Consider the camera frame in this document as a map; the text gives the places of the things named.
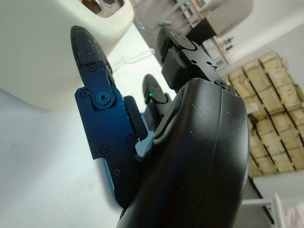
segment black screw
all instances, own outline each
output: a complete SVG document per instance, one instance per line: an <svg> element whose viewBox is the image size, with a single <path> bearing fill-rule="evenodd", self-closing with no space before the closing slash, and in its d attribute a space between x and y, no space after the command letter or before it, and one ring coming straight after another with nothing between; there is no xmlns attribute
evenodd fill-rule
<svg viewBox="0 0 304 228"><path fill-rule="evenodd" d="M132 135L128 135L125 139L128 144L133 144L135 142L135 138Z"/></svg>
<svg viewBox="0 0 304 228"><path fill-rule="evenodd" d="M131 156L130 156L130 155L126 155L126 156L124 157L124 160L125 160L126 162L129 162L129 161L131 160Z"/></svg>
<svg viewBox="0 0 304 228"><path fill-rule="evenodd" d="M88 69L90 72L96 71L96 64L89 65L89 66L87 67L87 69Z"/></svg>
<svg viewBox="0 0 304 228"><path fill-rule="evenodd" d="M106 154L109 152L109 147L107 145L102 145L100 147L100 152L103 153L103 154Z"/></svg>
<svg viewBox="0 0 304 228"><path fill-rule="evenodd" d="M119 169L114 170L114 175L115 176L119 176L119 174L120 174L120 170Z"/></svg>
<svg viewBox="0 0 304 228"><path fill-rule="evenodd" d="M216 80L215 84L217 84L218 86L222 87L223 89L228 89L228 86L222 80Z"/></svg>
<svg viewBox="0 0 304 228"><path fill-rule="evenodd" d="M106 105L110 102L110 95L107 92L99 92L96 95L96 102L99 105Z"/></svg>
<svg viewBox="0 0 304 228"><path fill-rule="evenodd" d="M80 93L80 95L82 96L82 97L87 97L87 96L89 96L89 91L87 91L86 89L85 90L83 90L83 91L81 91L81 93Z"/></svg>

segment white plastic surface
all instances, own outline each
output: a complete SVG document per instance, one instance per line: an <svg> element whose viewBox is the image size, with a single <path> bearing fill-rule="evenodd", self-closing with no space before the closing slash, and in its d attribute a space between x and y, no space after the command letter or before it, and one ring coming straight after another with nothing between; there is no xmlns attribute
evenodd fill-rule
<svg viewBox="0 0 304 228"><path fill-rule="evenodd" d="M284 205L286 228L304 228L304 203Z"/></svg>
<svg viewBox="0 0 304 228"><path fill-rule="evenodd" d="M149 47L131 25L109 62L138 50ZM145 74L154 75L172 99L175 95L161 69L150 56L114 71L115 83L143 111ZM71 105L65 112L41 111L0 90L0 228L116 227L121 209L103 160L92 159L74 99Z"/></svg>
<svg viewBox="0 0 304 228"><path fill-rule="evenodd" d="M108 55L129 28L128 0L102 18L78 0L0 1L0 88L45 109L70 108L82 85L74 61L70 29L88 29Z"/></svg>

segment floor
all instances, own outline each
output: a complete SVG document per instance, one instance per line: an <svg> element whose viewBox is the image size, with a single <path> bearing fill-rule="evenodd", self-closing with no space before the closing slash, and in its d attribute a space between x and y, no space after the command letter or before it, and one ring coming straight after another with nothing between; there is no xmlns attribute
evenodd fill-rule
<svg viewBox="0 0 304 228"><path fill-rule="evenodd" d="M160 56L157 50L156 40L161 26L158 22L162 19L163 15L174 6L175 1L169 0L153 17L152 11L157 8L162 0L130 0L130 2L132 3L135 12L135 25L147 44L155 49L155 55L159 60ZM181 15L178 16L178 14L180 15L179 12L175 12L169 18L174 19L172 26L176 29L184 27L186 23L186 19ZM247 184L244 198L258 198L257 193L250 183ZM234 228L270 228L270 221L262 208L241 208L237 215Z"/></svg>

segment robotic hand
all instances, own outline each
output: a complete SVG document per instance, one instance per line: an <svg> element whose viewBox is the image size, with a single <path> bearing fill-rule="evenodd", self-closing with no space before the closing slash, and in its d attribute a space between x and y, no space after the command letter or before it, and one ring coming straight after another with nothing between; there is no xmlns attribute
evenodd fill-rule
<svg viewBox="0 0 304 228"><path fill-rule="evenodd" d="M145 116L155 136L141 157L135 144L147 130L134 98L122 98L85 28L72 27L71 41L85 85L75 98L92 157L106 160L123 208L117 228L232 227L247 181L247 113L213 60L180 32L162 28L162 73L177 95L171 101L145 77Z"/></svg>

